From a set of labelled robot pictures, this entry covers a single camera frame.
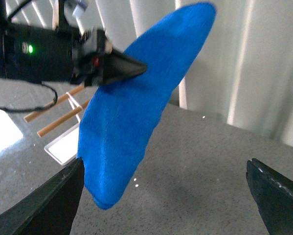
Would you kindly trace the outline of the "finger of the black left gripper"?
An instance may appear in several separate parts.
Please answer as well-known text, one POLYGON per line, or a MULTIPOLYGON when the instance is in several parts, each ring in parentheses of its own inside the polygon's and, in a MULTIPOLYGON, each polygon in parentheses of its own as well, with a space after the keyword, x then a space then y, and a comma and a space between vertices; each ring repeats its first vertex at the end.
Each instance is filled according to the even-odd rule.
POLYGON ((145 63, 114 48, 110 54, 101 56, 98 62, 98 86, 130 79, 147 70, 145 63))

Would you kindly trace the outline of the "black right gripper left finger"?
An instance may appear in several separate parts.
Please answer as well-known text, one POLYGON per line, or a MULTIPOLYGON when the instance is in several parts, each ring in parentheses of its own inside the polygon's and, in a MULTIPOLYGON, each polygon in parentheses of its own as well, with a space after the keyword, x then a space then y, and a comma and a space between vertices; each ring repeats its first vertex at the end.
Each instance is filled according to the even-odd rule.
POLYGON ((68 235, 84 187, 78 158, 0 215, 0 235, 68 235))

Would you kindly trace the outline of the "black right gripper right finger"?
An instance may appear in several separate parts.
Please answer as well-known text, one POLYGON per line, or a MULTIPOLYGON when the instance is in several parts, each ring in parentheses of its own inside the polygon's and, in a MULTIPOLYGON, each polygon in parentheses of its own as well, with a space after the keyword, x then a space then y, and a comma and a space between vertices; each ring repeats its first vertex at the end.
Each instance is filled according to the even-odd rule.
POLYGON ((293 181, 253 158, 246 179, 270 235, 293 235, 293 181))

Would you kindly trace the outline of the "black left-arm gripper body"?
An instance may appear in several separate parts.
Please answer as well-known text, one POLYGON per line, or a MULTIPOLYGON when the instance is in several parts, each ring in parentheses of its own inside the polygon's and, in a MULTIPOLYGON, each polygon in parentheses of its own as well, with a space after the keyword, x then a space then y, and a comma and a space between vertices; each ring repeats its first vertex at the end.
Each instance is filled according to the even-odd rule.
POLYGON ((73 70, 70 83, 88 86, 103 85, 105 57, 112 52, 112 43, 102 28, 86 31, 72 47, 73 70))

